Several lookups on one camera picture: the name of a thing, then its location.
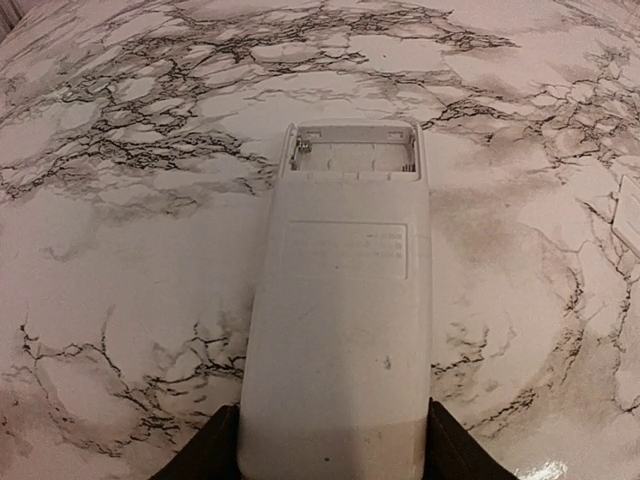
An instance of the white plastic piece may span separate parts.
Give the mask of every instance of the white plastic piece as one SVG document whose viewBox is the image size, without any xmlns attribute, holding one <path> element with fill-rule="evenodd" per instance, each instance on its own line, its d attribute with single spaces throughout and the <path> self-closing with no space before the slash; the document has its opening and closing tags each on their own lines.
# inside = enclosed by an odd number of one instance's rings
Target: white plastic piece
<svg viewBox="0 0 640 480">
<path fill-rule="evenodd" d="M 292 125 L 242 387 L 244 477 L 421 479 L 430 344 L 420 127 Z"/>
<path fill-rule="evenodd" d="M 628 175 L 622 177 L 612 230 L 640 258 L 640 186 Z"/>
</svg>

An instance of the gray marble pattern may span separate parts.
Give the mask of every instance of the gray marble pattern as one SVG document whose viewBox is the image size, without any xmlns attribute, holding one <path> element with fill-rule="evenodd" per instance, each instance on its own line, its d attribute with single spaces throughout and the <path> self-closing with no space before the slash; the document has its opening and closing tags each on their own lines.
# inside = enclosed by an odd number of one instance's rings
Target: gray marble pattern
<svg viewBox="0 0 640 480">
<path fill-rule="evenodd" d="M 640 478 L 611 233 L 638 26 L 630 0 L 31 10 L 0 45 L 0 478 L 144 479 L 238 400 L 282 136 L 326 117 L 424 130 L 434 398 L 522 480 Z"/>
</svg>

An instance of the white marble tabletop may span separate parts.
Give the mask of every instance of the white marble tabletop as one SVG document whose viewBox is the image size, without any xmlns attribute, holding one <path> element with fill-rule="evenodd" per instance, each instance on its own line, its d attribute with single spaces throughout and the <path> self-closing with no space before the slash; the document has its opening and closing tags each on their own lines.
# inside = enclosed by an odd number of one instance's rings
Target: white marble tabletop
<svg viewBox="0 0 640 480">
<path fill-rule="evenodd" d="M 284 129 L 355 116 L 424 129 L 434 398 L 523 480 L 640 478 L 633 2 L 292 3 L 54 0 L 0 45 L 0 477 L 143 480 L 237 401 Z"/>
</svg>

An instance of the empty battery compartment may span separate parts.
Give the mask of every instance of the empty battery compartment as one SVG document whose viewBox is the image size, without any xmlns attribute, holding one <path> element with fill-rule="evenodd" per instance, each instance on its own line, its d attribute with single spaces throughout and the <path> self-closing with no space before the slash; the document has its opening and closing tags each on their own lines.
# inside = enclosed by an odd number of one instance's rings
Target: empty battery compartment
<svg viewBox="0 0 640 480">
<path fill-rule="evenodd" d="M 307 172 L 415 172 L 411 126 L 299 127 L 290 169 Z"/>
</svg>

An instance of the marble surface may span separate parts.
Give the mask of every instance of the marble surface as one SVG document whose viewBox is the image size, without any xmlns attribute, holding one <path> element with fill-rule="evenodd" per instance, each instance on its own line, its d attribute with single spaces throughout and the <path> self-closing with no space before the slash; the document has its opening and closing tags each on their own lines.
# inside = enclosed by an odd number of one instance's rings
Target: marble surface
<svg viewBox="0 0 640 480">
<path fill-rule="evenodd" d="M 433 396 L 523 480 L 640 478 L 621 0 L 63 0 L 0 45 L 0 477 L 145 479 L 239 396 L 284 129 L 421 123 Z"/>
</svg>

